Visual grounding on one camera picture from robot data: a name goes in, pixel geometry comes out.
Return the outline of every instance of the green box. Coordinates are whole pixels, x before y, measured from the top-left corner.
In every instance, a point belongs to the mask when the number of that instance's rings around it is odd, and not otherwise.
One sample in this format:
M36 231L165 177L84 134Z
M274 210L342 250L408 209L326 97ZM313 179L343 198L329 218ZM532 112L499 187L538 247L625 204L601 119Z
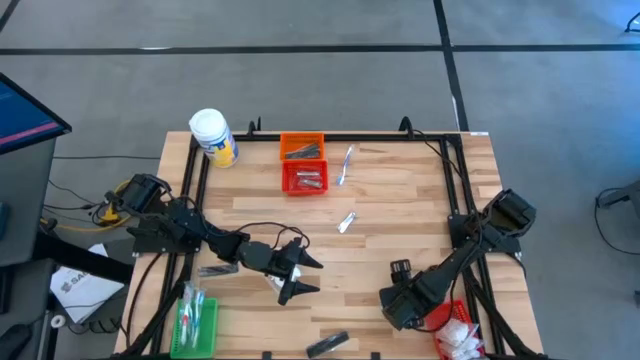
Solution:
M202 318L200 319L200 334L198 335L198 345L192 348L187 344L180 345L180 335L182 332L182 321L180 319L180 308L182 300L178 300L178 311L176 311L176 321L173 324L173 337L171 338L172 359L211 359L216 351L216 331L218 328L218 300L214 298L204 299L202 304Z

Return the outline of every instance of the computer screen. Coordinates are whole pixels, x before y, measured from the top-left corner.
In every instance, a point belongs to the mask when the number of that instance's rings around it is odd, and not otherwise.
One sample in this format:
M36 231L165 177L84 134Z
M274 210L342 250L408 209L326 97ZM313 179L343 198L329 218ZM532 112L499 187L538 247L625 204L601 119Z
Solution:
M60 117L0 73L0 154L70 131Z

